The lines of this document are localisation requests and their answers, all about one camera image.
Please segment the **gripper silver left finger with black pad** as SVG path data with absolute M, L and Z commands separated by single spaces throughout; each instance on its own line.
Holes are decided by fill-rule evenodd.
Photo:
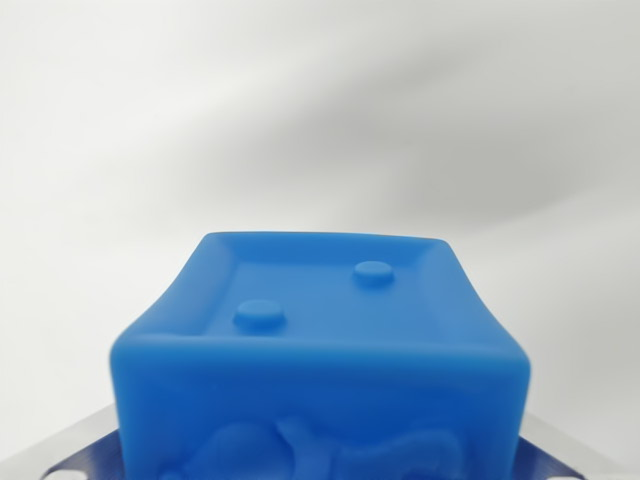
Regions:
M 123 479 L 114 405 L 1 462 L 3 479 Z

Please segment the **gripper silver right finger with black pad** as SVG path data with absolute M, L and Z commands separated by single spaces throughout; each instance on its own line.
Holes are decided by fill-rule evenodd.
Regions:
M 526 413 L 520 429 L 513 479 L 638 479 L 558 428 Z

